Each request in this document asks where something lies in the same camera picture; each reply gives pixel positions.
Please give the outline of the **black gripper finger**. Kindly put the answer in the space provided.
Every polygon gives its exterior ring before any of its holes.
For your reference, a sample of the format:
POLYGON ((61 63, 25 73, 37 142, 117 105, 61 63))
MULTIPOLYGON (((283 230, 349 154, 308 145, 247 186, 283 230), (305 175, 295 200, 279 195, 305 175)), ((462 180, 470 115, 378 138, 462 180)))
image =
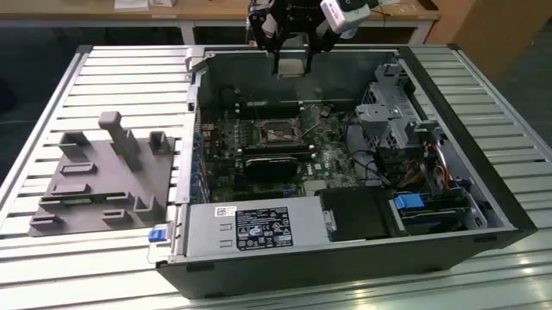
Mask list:
POLYGON ((260 50, 273 54, 272 74, 279 73, 280 50, 287 40, 281 27, 271 13, 271 5, 249 5, 248 29, 256 40, 260 50))
POLYGON ((308 58, 305 64, 305 73, 312 71, 315 55, 328 52, 335 45, 335 32, 332 31, 328 21, 321 22, 315 29, 308 32, 308 58))

